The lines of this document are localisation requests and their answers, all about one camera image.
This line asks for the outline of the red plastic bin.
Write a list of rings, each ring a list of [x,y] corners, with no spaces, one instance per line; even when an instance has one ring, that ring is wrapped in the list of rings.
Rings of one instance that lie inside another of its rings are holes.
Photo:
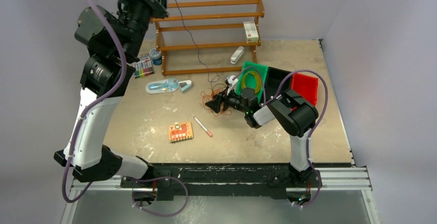
[[[318,79],[296,73],[292,76],[291,89],[300,94],[312,105],[317,103]]]

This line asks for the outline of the black plastic bin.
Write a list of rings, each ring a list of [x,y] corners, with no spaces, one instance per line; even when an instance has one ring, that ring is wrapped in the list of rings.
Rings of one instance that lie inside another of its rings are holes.
[[[266,90],[266,99],[275,96],[282,80],[289,74],[289,71],[269,67],[267,70],[264,88]]]

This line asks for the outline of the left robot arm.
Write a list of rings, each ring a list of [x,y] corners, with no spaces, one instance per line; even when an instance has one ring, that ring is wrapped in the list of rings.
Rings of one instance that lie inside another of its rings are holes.
[[[140,187],[153,183],[149,164],[104,144],[111,117],[124,96],[139,61],[152,19],[168,17],[167,0],[117,0],[117,13],[90,4],[78,17],[75,39],[89,53],[80,78],[80,104],[66,147],[54,153],[63,167],[73,167],[80,182],[104,181],[115,175],[133,178]]]

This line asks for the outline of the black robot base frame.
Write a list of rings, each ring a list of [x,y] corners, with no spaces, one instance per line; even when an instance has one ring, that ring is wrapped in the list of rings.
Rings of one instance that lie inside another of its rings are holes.
[[[320,172],[301,180],[289,163],[156,163],[141,180],[124,176],[122,188],[148,189],[159,201],[175,196],[269,197],[302,203],[322,186]]]

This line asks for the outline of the green plastic bin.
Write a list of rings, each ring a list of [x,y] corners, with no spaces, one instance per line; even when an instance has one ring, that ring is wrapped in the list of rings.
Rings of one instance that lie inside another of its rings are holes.
[[[268,66],[246,61],[243,64],[243,72],[239,75],[239,82],[235,92],[240,95],[244,88],[255,90],[260,103],[264,103],[263,86],[266,80]]]

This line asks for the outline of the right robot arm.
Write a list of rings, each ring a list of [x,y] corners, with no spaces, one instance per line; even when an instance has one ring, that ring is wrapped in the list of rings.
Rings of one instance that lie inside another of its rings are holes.
[[[310,162],[310,133],[314,129],[318,111],[314,105],[300,94],[288,89],[267,104],[260,104],[252,88],[244,88],[240,94],[229,88],[213,95],[205,103],[215,113],[233,108],[244,113],[244,119],[251,128],[261,128],[277,120],[290,136],[291,171],[289,179],[295,186],[302,186],[309,181],[312,173]]]

